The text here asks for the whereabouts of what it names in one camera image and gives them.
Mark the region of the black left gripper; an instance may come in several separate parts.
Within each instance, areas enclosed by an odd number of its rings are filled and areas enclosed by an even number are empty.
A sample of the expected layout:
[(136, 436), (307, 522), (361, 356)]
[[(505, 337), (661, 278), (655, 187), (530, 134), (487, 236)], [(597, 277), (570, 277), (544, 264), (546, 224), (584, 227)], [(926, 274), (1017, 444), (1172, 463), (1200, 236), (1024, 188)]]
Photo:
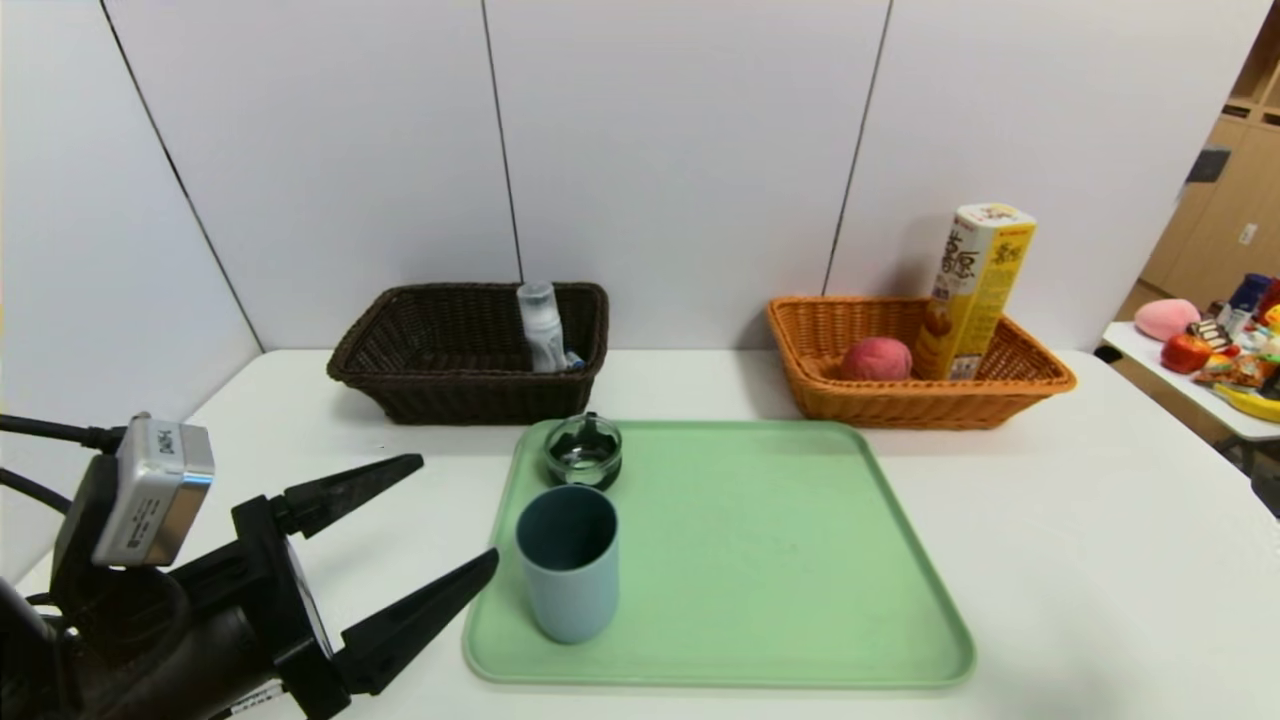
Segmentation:
[(307, 719), (334, 719), (352, 694), (384, 692), (490, 583), (499, 551), (344, 629), (334, 655), (288, 537), (317, 536), (422, 466), (402, 454), (237, 506), (230, 543), (159, 574), (160, 635), (102, 717), (211, 719), (279, 682)]

